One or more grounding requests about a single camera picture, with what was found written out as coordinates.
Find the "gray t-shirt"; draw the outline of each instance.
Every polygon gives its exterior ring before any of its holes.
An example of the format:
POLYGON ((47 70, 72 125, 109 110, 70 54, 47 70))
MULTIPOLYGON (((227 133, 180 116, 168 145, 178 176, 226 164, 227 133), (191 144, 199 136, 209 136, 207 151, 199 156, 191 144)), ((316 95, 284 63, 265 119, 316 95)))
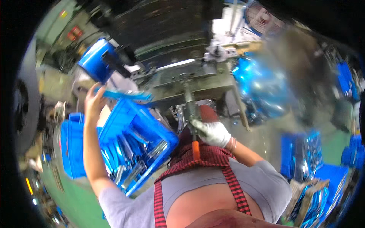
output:
MULTIPOLYGON (((292 191, 284 177, 267 161, 247 167, 230 158, 232 171, 244 192, 260 207, 265 221, 276 223, 288 205, 292 191)), ((183 193, 216 183, 227 183, 219 167, 201 167, 162 181, 165 218, 173 202, 183 193)), ((100 206, 112 228, 154 227, 154 186, 132 200, 118 189, 103 189, 100 206)))

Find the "blue crate handle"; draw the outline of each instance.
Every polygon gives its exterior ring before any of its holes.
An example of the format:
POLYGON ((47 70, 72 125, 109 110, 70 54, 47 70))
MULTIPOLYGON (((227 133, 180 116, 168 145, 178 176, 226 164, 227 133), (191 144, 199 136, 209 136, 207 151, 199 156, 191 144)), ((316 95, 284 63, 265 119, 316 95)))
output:
MULTIPOLYGON (((101 86, 96 87, 94 93, 97 93, 100 88, 101 88, 101 86)), ((154 96, 151 93, 147 93, 144 91, 132 92, 132 94, 129 94, 129 91, 107 89, 107 90, 105 90, 103 97, 107 97, 107 98, 111 98, 111 99, 124 98, 124 99, 130 99, 130 100, 151 101, 154 96)))

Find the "bracelet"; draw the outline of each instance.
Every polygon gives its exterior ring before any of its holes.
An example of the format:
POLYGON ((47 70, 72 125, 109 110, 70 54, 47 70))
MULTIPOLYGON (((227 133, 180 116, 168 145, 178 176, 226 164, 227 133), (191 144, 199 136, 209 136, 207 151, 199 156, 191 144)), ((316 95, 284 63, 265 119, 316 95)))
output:
POLYGON ((236 149, 236 146, 237 146, 237 139, 235 137, 232 137, 232 141, 231 141, 230 145, 227 146, 227 149, 229 151, 232 151, 232 150, 236 149))

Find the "orange handle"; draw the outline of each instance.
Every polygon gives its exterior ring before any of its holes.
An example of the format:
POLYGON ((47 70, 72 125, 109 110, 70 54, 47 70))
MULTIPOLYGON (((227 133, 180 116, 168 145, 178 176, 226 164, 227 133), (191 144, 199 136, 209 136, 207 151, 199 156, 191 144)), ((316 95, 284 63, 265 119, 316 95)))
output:
POLYGON ((198 141, 193 141, 191 143, 192 148, 193 148, 193 158, 194 160, 200 160, 200 151, 199 151, 199 142, 198 141))

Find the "white work glove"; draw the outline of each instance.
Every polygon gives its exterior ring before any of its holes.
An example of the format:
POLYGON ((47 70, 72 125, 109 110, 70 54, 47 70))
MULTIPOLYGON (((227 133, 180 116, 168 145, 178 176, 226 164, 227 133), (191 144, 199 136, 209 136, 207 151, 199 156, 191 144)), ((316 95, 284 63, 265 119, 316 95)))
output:
POLYGON ((208 145, 225 148, 231 139, 231 134, 221 122, 202 123, 198 120, 192 120, 191 124, 200 130, 199 137, 208 145))

